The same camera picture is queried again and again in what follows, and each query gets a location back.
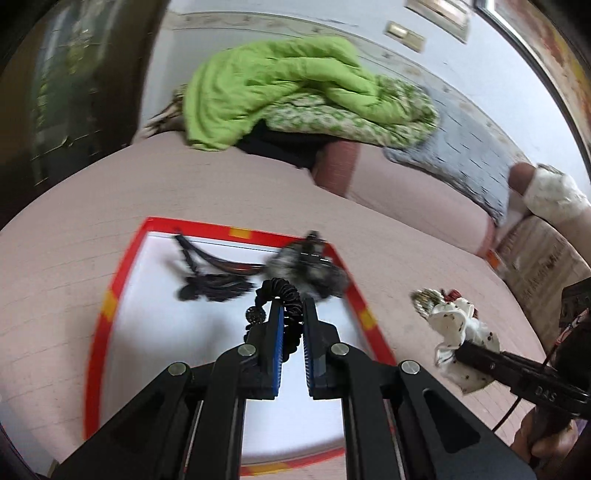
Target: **coiled black cable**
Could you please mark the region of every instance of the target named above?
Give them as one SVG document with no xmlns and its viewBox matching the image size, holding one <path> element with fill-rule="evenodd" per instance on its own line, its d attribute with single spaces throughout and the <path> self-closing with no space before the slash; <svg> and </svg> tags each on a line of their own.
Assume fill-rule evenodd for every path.
<svg viewBox="0 0 591 480">
<path fill-rule="evenodd" d="M 246 327 L 244 341 L 246 342 L 248 331 L 252 325 L 265 321 L 267 314 L 262 308 L 263 305 L 276 297 L 279 297 L 285 308 L 283 315 L 283 361 L 287 362 L 289 356 L 296 352 L 300 344 L 304 307 L 297 289 L 283 278 L 265 280 L 261 288 L 256 291 L 255 304 L 246 311 L 246 320 L 249 325 Z"/>
</svg>

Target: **black cloth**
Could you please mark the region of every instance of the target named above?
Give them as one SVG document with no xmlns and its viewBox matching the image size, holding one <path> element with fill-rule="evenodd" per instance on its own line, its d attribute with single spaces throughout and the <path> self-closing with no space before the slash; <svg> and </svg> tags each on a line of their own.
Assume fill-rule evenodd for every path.
<svg viewBox="0 0 591 480">
<path fill-rule="evenodd" d="M 297 168 L 312 170 L 317 153 L 337 140 L 340 138 L 331 135 L 275 132 L 261 120 L 238 141 L 236 147 L 250 155 L 274 158 Z"/>
</svg>

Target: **light switch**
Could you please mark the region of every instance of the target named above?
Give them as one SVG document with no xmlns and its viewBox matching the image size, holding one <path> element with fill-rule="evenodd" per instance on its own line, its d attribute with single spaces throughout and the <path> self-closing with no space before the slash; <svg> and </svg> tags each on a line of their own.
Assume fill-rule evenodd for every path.
<svg viewBox="0 0 591 480">
<path fill-rule="evenodd" d="M 425 38 L 409 30 L 396 22 L 389 22 L 386 26 L 386 35 L 398 40 L 401 44 L 421 53 L 425 47 Z"/>
</svg>

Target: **yellow stripe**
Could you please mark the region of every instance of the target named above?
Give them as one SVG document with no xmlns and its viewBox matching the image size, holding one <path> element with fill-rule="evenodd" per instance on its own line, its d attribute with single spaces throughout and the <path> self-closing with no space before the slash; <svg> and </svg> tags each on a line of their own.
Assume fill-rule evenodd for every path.
<svg viewBox="0 0 591 480">
<path fill-rule="evenodd" d="M 359 320 L 364 330 L 371 330 L 376 326 L 376 321 L 369 309 L 365 309 L 359 314 Z"/>
<path fill-rule="evenodd" d="M 268 463 L 266 465 L 245 465 L 250 475 L 264 475 L 265 473 L 277 473 L 289 470 L 291 467 L 284 462 Z"/>
<path fill-rule="evenodd" d="M 230 236 L 235 236 L 237 238 L 250 238 L 251 235 L 252 230 L 247 230 L 246 228 L 230 227 Z"/>
<path fill-rule="evenodd" d="M 105 316 L 107 322 L 112 322 L 116 310 L 117 298 L 115 297 L 115 294 L 113 294 L 113 291 L 109 289 L 105 294 L 105 299 L 103 300 L 103 308 L 100 312 Z"/>
</svg>

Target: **gray blanket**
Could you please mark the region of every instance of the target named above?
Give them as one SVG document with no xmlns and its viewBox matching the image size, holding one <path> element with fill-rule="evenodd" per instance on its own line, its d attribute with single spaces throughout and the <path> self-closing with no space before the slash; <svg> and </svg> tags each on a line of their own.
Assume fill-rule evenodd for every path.
<svg viewBox="0 0 591 480">
<path fill-rule="evenodd" d="M 498 224 L 507 209 L 507 180 L 515 160 L 483 125 L 453 105 L 444 93 L 428 94 L 439 110 L 439 129 L 415 147 L 384 148 L 386 157 L 444 181 L 480 205 Z"/>
</svg>

